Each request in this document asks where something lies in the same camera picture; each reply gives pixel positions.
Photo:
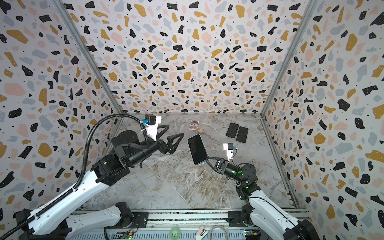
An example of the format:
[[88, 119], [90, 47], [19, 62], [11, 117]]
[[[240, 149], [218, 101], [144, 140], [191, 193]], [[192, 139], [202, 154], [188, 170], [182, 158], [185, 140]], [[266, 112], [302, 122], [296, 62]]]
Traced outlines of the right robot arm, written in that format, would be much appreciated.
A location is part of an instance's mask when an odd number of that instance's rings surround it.
[[235, 166], [223, 158], [209, 157], [206, 163], [218, 174], [238, 183], [236, 192], [247, 204], [242, 221], [261, 228], [273, 240], [318, 240], [315, 227], [307, 219], [298, 220], [275, 204], [257, 185], [254, 165]]

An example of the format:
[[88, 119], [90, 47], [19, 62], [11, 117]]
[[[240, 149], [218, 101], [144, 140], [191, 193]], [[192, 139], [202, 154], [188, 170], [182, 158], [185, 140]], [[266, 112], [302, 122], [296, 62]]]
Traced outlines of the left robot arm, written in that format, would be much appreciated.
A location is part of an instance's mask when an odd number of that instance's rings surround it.
[[161, 136], [168, 125], [149, 125], [148, 142], [140, 142], [136, 132], [126, 130], [111, 140], [110, 154], [94, 163], [83, 178], [44, 206], [16, 214], [23, 233], [21, 240], [69, 240], [104, 227], [127, 227], [135, 223], [127, 203], [119, 202], [105, 210], [75, 216], [73, 212], [96, 194], [106, 190], [156, 152], [173, 154], [184, 134]]

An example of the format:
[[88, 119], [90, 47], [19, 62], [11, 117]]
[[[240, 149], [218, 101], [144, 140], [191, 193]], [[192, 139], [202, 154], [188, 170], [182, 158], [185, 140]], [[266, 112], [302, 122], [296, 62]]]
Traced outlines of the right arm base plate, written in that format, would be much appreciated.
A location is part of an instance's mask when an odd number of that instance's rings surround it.
[[235, 227], [248, 227], [248, 215], [244, 211], [228, 211], [228, 218], [226, 221], [231, 228]]

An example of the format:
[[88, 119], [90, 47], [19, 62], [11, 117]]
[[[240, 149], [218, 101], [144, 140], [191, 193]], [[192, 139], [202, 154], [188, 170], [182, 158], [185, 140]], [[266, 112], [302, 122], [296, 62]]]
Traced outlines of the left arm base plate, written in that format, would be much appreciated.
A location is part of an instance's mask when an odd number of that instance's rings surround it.
[[133, 212], [130, 230], [145, 229], [149, 219], [149, 212]]

